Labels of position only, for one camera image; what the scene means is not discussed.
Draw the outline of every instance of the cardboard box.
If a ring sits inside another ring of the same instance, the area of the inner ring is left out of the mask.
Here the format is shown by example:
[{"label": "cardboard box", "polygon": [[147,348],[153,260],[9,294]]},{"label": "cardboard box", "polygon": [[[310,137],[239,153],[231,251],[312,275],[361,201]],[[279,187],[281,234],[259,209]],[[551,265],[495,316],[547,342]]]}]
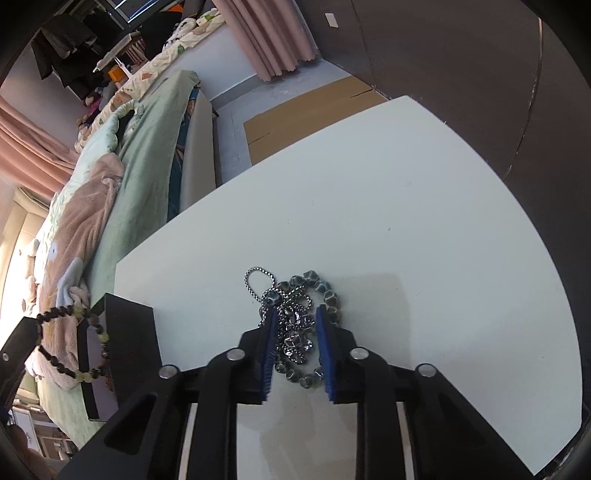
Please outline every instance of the cardboard box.
[{"label": "cardboard box", "polygon": [[353,76],[292,98],[244,122],[251,163],[259,163],[324,127],[386,101]]}]

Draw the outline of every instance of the metal screw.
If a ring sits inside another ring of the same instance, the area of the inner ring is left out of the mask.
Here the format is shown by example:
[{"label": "metal screw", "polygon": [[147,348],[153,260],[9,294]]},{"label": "metal screw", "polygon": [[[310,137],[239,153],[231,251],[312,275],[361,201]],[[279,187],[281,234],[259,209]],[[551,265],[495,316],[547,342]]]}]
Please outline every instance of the metal screw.
[{"label": "metal screw", "polygon": [[418,366],[418,372],[424,377],[435,377],[437,368],[431,364],[421,364]]},{"label": "metal screw", "polygon": [[178,373],[178,368],[174,365],[164,365],[160,370],[158,370],[158,375],[160,378],[164,378],[165,380],[174,377]]},{"label": "metal screw", "polygon": [[365,348],[357,347],[351,349],[349,355],[353,360],[363,360],[369,357],[369,352]]},{"label": "metal screw", "polygon": [[228,360],[232,360],[234,362],[237,360],[242,360],[245,355],[246,353],[244,353],[244,350],[240,348],[233,348],[232,350],[228,350],[228,353],[226,353]]}]

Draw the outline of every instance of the fleece blanket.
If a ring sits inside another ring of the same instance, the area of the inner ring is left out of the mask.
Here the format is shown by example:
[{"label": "fleece blanket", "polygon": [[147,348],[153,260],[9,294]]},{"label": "fleece blanket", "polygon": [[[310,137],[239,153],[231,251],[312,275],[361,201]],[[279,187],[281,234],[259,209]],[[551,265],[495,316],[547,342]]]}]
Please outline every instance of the fleece blanket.
[{"label": "fleece blanket", "polygon": [[[76,190],[64,208],[38,294],[41,312],[71,304],[89,306],[82,272],[99,244],[123,174],[124,167],[117,155],[103,155],[89,180]],[[43,347],[73,371],[78,370],[76,326],[73,316],[43,325]],[[36,374],[51,378],[64,389],[76,385],[76,380],[58,373],[40,353],[36,354]]]},{"label": "fleece blanket", "polygon": [[182,52],[201,43],[223,25],[223,23],[223,17],[215,8],[203,14],[197,20],[188,18],[181,22],[173,36],[167,41],[162,53],[156,55],[152,60],[135,72],[102,109],[100,114],[92,122],[91,126],[79,132],[78,141],[74,145],[74,149],[78,153],[82,152],[82,149],[87,144],[90,136],[106,122],[117,107],[132,99],[141,100],[158,76],[165,71]]}]

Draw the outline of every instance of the pink blanket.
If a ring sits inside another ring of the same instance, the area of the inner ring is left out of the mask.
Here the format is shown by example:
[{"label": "pink blanket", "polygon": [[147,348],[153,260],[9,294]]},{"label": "pink blanket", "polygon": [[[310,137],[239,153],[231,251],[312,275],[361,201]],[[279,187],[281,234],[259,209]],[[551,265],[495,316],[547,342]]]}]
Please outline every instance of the pink blanket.
[{"label": "pink blanket", "polygon": [[[88,182],[76,190],[66,205],[38,294],[40,312],[72,304],[89,306],[82,272],[99,244],[123,173],[123,164],[114,153],[104,155],[94,166]],[[43,347],[73,371],[78,371],[76,326],[77,320],[72,316],[43,325]],[[36,374],[51,378],[64,389],[76,385],[76,380],[58,373],[40,353],[35,353]]]}]

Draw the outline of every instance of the pink curtain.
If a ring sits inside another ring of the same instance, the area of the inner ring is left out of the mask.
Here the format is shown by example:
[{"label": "pink curtain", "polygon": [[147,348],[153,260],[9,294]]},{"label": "pink curtain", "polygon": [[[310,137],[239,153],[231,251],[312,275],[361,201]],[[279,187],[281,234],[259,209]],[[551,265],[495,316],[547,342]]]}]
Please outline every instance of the pink curtain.
[{"label": "pink curtain", "polygon": [[0,174],[51,199],[69,180],[77,160],[78,153],[0,96]]},{"label": "pink curtain", "polygon": [[316,57],[291,0],[213,0],[213,3],[261,80],[268,82],[283,70],[295,70],[299,60]]}]

